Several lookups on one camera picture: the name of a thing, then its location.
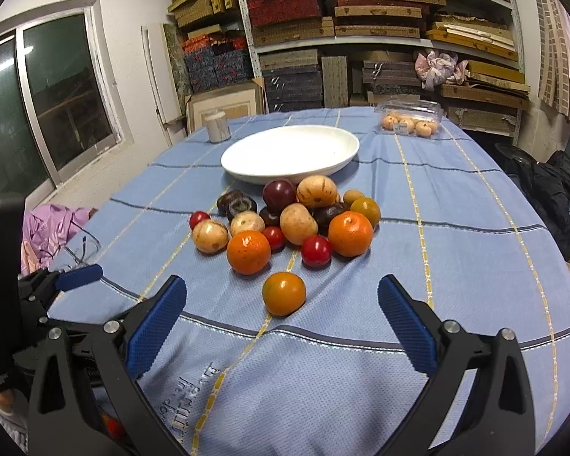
window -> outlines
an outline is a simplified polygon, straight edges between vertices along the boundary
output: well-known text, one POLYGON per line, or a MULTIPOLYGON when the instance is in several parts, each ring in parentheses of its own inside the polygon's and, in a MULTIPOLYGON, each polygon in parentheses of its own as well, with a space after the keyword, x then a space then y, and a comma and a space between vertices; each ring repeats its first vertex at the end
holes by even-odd
POLYGON ((0 192, 39 202, 117 142, 92 8, 0 36, 0 192))

orange fruit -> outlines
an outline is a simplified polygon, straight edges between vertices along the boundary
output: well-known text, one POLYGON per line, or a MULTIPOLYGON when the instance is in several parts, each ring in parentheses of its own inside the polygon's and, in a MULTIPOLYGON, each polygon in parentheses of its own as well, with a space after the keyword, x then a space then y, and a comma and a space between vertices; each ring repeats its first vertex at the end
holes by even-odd
POLYGON ((329 223, 329 243, 342 257, 356 257, 365 253, 371 245, 372 238, 374 238, 374 228, 369 219, 361 213, 346 211, 329 223))
POLYGON ((351 204, 351 211, 363 214, 363 216, 369 219, 369 222, 374 228, 380 222, 380 218, 382 217, 378 204, 374 199, 370 199, 369 197, 361 197, 354 201, 351 204))
POLYGON ((272 315, 289 315, 306 301, 306 286, 291 272, 277 272, 264 282, 262 299, 272 315))
POLYGON ((261 271, 271 258, 271 245, 259 231, 241 231, 226 247, 228 263, 235 271, 250 276, 261 271))

wall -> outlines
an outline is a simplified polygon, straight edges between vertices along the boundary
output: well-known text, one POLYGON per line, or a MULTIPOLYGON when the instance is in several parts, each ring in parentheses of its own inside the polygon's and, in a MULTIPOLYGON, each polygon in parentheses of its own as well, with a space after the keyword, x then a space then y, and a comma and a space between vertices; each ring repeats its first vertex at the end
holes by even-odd
POLYGON ((570 123, 564 115, 547 106, 538 94, 540 83, 540 27, 536 0, 515 0, 521 20, 526 83, 530 92, 530 111, 524 113, 518 146, 538 161, 547 161, 555 150, 564 150, 570 136, 570 123))
MULTIPOLYGON (((63 0, 5 0, 0 22, 63 0)), ((100 0, 103 28, 130 135, 49 197, 55 204, 99 207, 168 147, 147 76, 141 26, 167 22, 171 0, 100 0)))

tablecloth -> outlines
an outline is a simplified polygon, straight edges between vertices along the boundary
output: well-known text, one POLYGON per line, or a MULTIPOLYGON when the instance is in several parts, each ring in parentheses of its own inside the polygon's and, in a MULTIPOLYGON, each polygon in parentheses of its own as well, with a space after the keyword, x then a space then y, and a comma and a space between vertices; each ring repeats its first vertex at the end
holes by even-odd
MULTIPOLYGON (((171 275, 188 301, 152 369, 139 381, 175 437, 207 456, 373 455, 426 382, 414 371, 377 303, 392 273, 413 298, 466 330, 515 331, 535 406, 537 449, 570 412, 570 273, 543 222, 485 153, 450 121, 435 139, 385 135, 371 108, 274 113, 230 122, 233 138, 205 129, 160 155, 100 208, 53 268, 99 263, 104 279, 62 296, 50 315, 102 322, 171 275), (233 142, 271 127, 320 124, 360 140, 332 178, 382 210, 371 249, 312 271, 295 249, 242 277, 224 253, 190 240, 193 211, 216 214, 226 189, 261 207, 261 187, 220 167, 233 142), (307 301, 286 318, 266 313, 261 286, 289 270, 307 301)), ((450 437, 472 383, 469 372, 435 443, 450 437)))

crumpled pink plastic bag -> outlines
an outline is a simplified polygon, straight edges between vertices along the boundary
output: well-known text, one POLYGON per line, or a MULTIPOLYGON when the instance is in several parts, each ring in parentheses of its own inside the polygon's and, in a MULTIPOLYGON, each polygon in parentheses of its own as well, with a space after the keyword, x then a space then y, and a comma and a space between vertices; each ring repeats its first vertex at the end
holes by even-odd
POLYGON ((57 253, 89 221, 91 209, 41 205, 24 216, 21 274, 47 268, 57 253))
POLYGON ((419 51, 416 58, 416 74, 423 81, 423 88, 433 92, 441 84, 461 85, 466 80, 468 60, 458 63, 456 53, 440 53, 439 50, 419 51))

